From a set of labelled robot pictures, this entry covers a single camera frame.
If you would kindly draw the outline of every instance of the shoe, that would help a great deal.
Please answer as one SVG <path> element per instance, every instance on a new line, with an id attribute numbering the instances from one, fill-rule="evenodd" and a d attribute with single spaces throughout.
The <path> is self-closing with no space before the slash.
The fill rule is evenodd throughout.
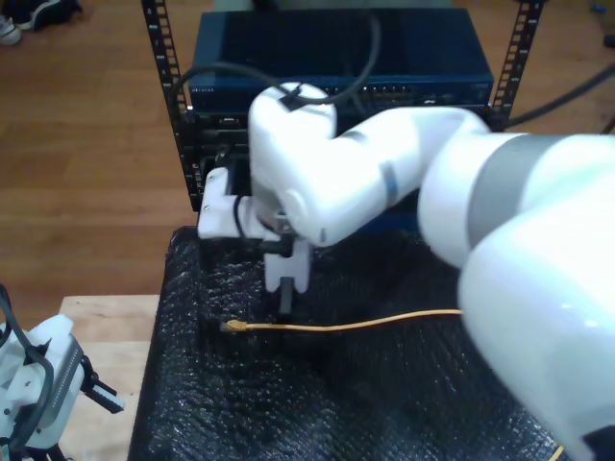
<path id="1" fill-rule="evenodd" d="M 21 31 L 6 16 L 0 16 L 0 45 L 15 45 L 21 39 Z"/>
<path id="2" fill-rule="evenodd" d="M 50 24 L 62 24 L 81 10 L 77 0 L 6 0 L 2 14 L 10 16 L 22 31 L 36 32 Z"/>

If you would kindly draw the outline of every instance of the table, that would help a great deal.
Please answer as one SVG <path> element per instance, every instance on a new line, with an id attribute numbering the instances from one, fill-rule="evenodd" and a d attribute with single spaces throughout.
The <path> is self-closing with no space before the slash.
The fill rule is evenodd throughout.
<path id="1" fill-rule="evenodd" d="M 66 457 L 126 460 L 158 301 L 158 295 L 64 298 L 60 313 L 75 323 L 72 333 L 94 371 L 126 402 L 112 415 L 79 396 L 60 440 Z"/>

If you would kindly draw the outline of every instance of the black bubble wrap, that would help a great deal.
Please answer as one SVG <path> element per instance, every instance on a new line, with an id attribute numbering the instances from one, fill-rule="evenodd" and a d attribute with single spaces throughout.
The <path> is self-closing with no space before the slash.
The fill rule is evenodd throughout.
<path id="1" fill-rule="evenodd" d="M 456 279 L 415 236 L 353 236 L 315 253 L 292 321 L 455 308 Z M 335 334 L 220 331 L 232 318 L 276 322 L 278 306 L 256 253 L 176 232 L 131 461 L 546 461 L 554 453 L 457 316 Z"/>

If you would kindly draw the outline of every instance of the wooden floor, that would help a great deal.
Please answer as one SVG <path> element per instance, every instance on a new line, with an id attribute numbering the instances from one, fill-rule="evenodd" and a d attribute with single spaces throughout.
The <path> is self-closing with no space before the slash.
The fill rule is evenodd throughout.
<path id="1" fill-rule="evenodd" d="M 169 4 L 186 70 L 211 2 Z M 457 4 L 470 9 L 498 75 L 516 4 Z M 158 293 L 171 232 L 195 221 L 138 0 L 84 7 L 70 25 L 0 49 L 0 281 L 26 327 L 64 296 Z M 585 2 L 550 2 L 515 111 L 614 61 L 601 43 Z M 614 112 L 610 83 L 527 129 L 594 133 Z"/>

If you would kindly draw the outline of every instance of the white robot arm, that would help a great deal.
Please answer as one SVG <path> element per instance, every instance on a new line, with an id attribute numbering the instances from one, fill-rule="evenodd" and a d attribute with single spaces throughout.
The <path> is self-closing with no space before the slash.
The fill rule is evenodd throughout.
<path id="1" fill-rule="evenodd" d="M 58 446 L 77 397 L 83 392 L 111 413 L 124 409 L 124 401 L 98 379 L 89 359 L 70 333 L 73 322 L 56 315 L 23 331 L 32 347 L 43 356 L 50 370 L 33 362 L 14 330 L 0 325 L 0 449 L 2 459 L 22 459 L 23 455 L 52 461 L 65 459 Z M 51 394 L 42 413 L 36 415 L 45 393 L 45 380 L 51 377 Z"/>
<path id="2" fill-rule="evenodd" d="M 491 133 L 468 110 L 411 108 L 334 137 L 333 106 L 282 97 L 268 88 L 252 104 L 253 197 L 238 213 L 250 237 L 295 235 L 291 258 L 265 257 L 267 288 L 286 274 L 305 291 L 310 245 L 339 242 L 420 187 L 421 233 L 461 270 L 463 322 L 486 361 L 573 458 L 613 443 L 615 136 Z M 224 188 L 214 170 L 202 238 L 238 236 Z"/>

